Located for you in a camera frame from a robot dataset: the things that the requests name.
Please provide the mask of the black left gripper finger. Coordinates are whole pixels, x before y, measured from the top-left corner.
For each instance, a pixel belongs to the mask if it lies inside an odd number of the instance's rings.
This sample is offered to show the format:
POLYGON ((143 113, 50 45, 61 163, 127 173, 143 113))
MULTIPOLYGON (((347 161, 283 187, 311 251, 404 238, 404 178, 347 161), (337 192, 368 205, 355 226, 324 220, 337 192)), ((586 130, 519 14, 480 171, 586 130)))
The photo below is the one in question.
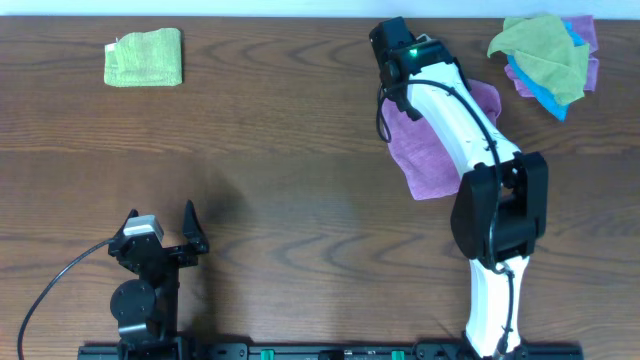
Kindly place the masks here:
POLYGON ((188 199, 185 205, 182 233, 190 244, 205 246, 206 235, 198 220, 194 203, 188 199))
POLYGON ((137 218, 139 217, 139 213, 136 209, 132 209, 127 215, 123 225, 117 231, 117 239, 122 240, 131 236, 136 236, 138 230, 137 226, 137 218))

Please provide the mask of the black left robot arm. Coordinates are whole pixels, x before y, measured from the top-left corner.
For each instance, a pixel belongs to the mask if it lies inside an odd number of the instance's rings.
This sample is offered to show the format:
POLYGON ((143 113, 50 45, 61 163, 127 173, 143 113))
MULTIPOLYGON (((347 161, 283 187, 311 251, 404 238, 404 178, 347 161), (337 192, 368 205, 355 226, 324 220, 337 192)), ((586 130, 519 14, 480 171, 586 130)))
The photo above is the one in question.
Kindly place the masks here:
POLYGON ((137 277, 122 283, 110 300, 118 323, 120 359, 193 359, 194 345, 177 330, 179 271, 198 264, 209 242, 192 201, 184 210, 182 245, 162 245, 154 215, 133 209, 108 245, 108 254, 137 277))

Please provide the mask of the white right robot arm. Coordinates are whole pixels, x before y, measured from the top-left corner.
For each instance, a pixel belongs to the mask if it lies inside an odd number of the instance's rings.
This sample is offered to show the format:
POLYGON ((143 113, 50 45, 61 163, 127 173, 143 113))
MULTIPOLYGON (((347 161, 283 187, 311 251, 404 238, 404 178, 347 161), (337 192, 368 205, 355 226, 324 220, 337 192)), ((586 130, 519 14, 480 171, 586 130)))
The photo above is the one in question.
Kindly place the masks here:
POLYGON ((461 65, 438 40, 414 36, 401 17, 380 22, 369 40, 380 102, 425 119, 460 177, 450 224, 471 271, 467 356, 522 359, 517 330, 522 278, 546 226, 548 166, 524 154, 471 95, 461 65))

